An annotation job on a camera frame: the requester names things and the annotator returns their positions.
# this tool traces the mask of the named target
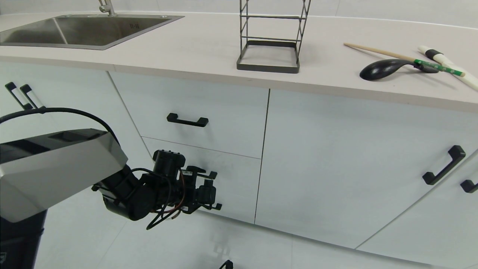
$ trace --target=black wire rack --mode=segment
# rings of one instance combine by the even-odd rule
[[[249,1],[239,0],[239,20],[240,20],[240,56],[237,61],[237,69],[248,71],[262,71],[262,72],[276,72],[276,73],[290,73],[297,74],[300,69],[299,54],[302,47],[302,39],[304,37],[305,24],[307,23],[307,16],[309,14],[311,0],[302,0],[302,13],[300,16],[273,16],[273,15],[249,15]],[[270,19],[285,19],[298,20],[299,30],[295,39],[286,38],[271,38],[249,36],[249,19],[250,18],[270,18]],[[272,47],[289,47],[295,51],[295,66],[270,66],[258,64],[242,63],[244,55],[249,46],[272,46]]]

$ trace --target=white countertop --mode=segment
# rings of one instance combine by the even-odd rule
[[[0,16],[0,31],[64,15]],[[239,16],[175,13],[185,17],[104,51],[0,46],[0,61],[82,67],[172,78],[315,92],[478,113],[478,92],[453,75],[401,68],[379,81],[362,80],[366,65],[387,58],[345,47],[350,42],[426,59],[426,45],[478,76],[478,29],[372,19],[309,17],[299,74],[241,71]],[[295,38],[297,22],[251,19],[250,35]]]

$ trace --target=white floor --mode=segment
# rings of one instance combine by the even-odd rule
[[[438,269],[285,234],[209,213],[181,214],[152,230],[85,190],[52,207],[36,269]]]

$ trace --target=green tape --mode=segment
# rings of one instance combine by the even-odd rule
[[[451,68],[447,68],[447,67],[441,66],[439,64],[434,64],[434,63],[430,63],[430,62],[427,62],[427,61],[422,61],[422,60],[419,60],[419,59],[415,59],[414,62],[419,64],[419,65],[433,67],[433,68],[438,69],[440,71],[447,72],[447,73],[457,75],[457,76],[461,76],[461,74],[463,74],[463,72],[460,72],[460,71],[457,71],[457,70],[454,70],[454,69],[451,69]]]

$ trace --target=black cable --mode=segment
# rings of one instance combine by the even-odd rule
[[[22,116],[26,116],[26,115],[32,115],[32,114],[45,114],[45,113],[50,113],[50,112],[66,112],[66,113],[73,113],[73,114],[78,114],[78,115],[82,115],[82,116],[85,116],[87,118],[90,118],[96,122],[98,122],[99,124],[101,124],[109,133],[111,133],[111,135],[113,136],[113,138],[116,140],[116,142],[119,144],[120,142],[118,141],[115,133],[113,132],[113,130],[111,129],[111,127],[106,124],[106,122],[104,122],[102,119],[98,118],[97,116],[93,115],[93,114],[90,114],[88,112],[84,112],[84,111],[81,111],[81,110],[78,110],[78,109],[73,109],[73,108],[62,108],[62,107],[53,107],[53,108],[46,108],[46,107],[41,107],[41,108],[36,108],[36,109],[30,109],[30,110],[24,110],[24,111],[18,111],[18,112],[14,112],[14,113],[11,113],[11,114],[8,114],[8,115],[5,115],[3,117],[0,117],[0,124],[1,123],[4,123],[6,121],[9,121],[9,120],[12,120],[12,119],[15,119],[15,118],[18,118],[18,117],[22,117]]]
[[[176,212],[176,210],[172,211],[169,213],[169,215],[166,215],[165,218],[161,218],[157,223],[154,223],[158,218],[159,216],[163,216],[164,214],[164,211],[166,210],[166,207],[167,205],[169,204],[169,200],[171,198],[171,190],[172,190],[172,186],[171,186],[171,182],[169,182],[169,179],[161,174],[158,174],[156,172],[153,172],[149,169],[146,169],[146,168],[135,168],[135,169],[132,169],[131,172],[135,172],[135,171],[144,171],[144,172],[148,172],[154,176],[157,176],[159,177],[160,179],[165,179],[167,182],[168,182],[168,185],[169,185],[169,191],[168,191],[168,198],[166,199],[166,202],[164,203],[161,211],[159,211],[157,213],[157,215],[154,217],[154,219],[148,224],[148,226],[146,227],[146,230],[150,230],[151,228],[155,227],[156,225],[158,225],[159,223],[161,223],[162,221],[164,221],[165,219],[169,218],[174,212]]]
[[[148,225],[148,227],[146,227],[146,230],[150,230],[151,228],[153,228],[153,227],[155,227],[156,225],[160,224],[161,222],[165,221],[166,219],[168,219],[169,217],[171,217],[171,215],[172,215],[174,212],[176,212],[176,211],[177,211],[177,209],[174,210],[174,211],[172,211],[172,212],[170,212],[170,213],[167,214],[164,218],[161,218],[161,219],[160,219],[158,222],[156,222],[156,223],[153,223],[153,224],[150,223],[150,224]]]

